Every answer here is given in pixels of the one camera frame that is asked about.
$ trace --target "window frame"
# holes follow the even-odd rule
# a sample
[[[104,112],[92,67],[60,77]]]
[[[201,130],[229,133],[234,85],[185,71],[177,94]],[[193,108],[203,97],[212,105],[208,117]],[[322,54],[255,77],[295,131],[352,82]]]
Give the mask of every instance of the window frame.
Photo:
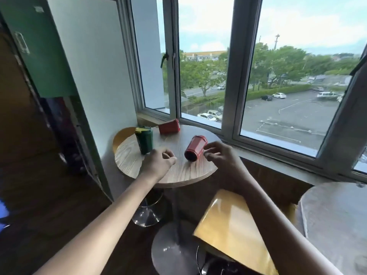
[[[202,122],[195,121],[199,117],[181,112],[178,0],[163,0],[165,42],[168,53],[167,77],[170,113],[145,107],[131,2],[130,0],[119,0],[122,33],[136,111],[164,121],[178,118],[180,123],[207,129],[229,144],[335,180],[367,182],[367,174],[353,170],[367,143],[367,126],[359,125],[357,121],[358,116],[367,115],[367,106],[364,106],[367,104],[367,95],[363,96],[363,91],[367,92],[367,75],[363,76],[362,74],[367,73],[367,64],[364,64],[351,78],[348,90],[315,157],[261,142],[255,138],[241,136],[261,5],[262,0],[234,0],[224,102],[226,110],[221,112],[222,123],[220,127],[220,124],[206,124],[204,118],[201,118],[204,120]],[[367,47],[365,47],[362,56],[366,54]]]

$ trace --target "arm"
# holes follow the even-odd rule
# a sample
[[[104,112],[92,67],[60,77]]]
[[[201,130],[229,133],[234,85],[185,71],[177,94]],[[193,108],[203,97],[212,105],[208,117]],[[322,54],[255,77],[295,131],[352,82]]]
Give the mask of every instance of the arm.
[[[232,147],[207,144],[204,156],[244,187],[243,196],[281,275],[342,275],[284,216],[250,175]]]
[[[165,148],[146,155],[126,191],[35,274],[99,275],[141,201],[176,160]]]

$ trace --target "dark floor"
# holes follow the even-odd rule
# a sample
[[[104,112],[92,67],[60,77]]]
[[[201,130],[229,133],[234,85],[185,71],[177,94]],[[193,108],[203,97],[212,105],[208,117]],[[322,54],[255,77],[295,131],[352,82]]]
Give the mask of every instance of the dark floor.
[[[0,274],[32,274],[110,201],[70,175],[0,34]],[[150,247],[160,226],[127,227],[103,274],[157,274]]]

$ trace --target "metal table base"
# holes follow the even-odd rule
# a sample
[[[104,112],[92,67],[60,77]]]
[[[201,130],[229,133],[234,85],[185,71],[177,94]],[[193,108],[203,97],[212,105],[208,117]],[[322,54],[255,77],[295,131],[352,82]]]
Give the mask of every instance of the metal table base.
[[[172,189],[173,222],[161,227],[152,244],[152,261],[160,275],[199,274],[196,262],[198,241],[192,236],[195,226],[178,217],[177,193]],[[198,264],[203,266],[205,252],[199,249]]]

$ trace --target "blue sky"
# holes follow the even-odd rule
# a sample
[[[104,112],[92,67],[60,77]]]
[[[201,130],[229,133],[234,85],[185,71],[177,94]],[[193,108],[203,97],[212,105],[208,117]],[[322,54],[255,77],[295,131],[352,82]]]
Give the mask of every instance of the blue sky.
[[[157,0],[161,51],[162,0]],[[291,45],[314,54],[360,54],[367,41],[367,0],[263,0],[257,42]],[[179,0],[179,43],[185,52],[226,50],[233,0]]]

